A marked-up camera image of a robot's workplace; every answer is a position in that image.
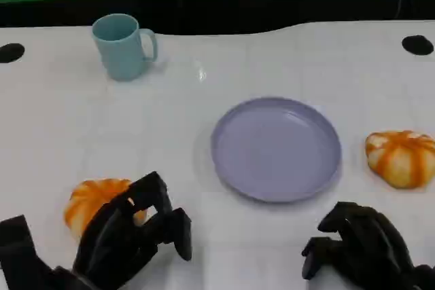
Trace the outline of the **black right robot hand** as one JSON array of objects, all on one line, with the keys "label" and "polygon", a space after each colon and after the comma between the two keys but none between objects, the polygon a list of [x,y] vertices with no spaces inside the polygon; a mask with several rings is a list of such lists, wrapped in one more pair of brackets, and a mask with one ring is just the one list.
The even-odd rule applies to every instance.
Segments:
[{"label": "black right robot hand", "polygon": [[403,237],[383,213],[354,202],[337,202],[317,229],[341,238],[309,239],[302,250],[305,280],[331,266],[362,289],[434,288],[434,268],[413,264]]}]

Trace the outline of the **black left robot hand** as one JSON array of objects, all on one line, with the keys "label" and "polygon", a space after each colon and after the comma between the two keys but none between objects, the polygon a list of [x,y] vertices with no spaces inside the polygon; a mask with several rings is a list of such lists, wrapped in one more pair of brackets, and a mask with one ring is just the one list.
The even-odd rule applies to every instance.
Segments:
[{"label": "black left robot hand", "polygon": [[119,289],[162,243],[191,260],[191,220],[173,209],[166,183],[152,172],[99,209],[80,240],[73,270],[97,289]]}]

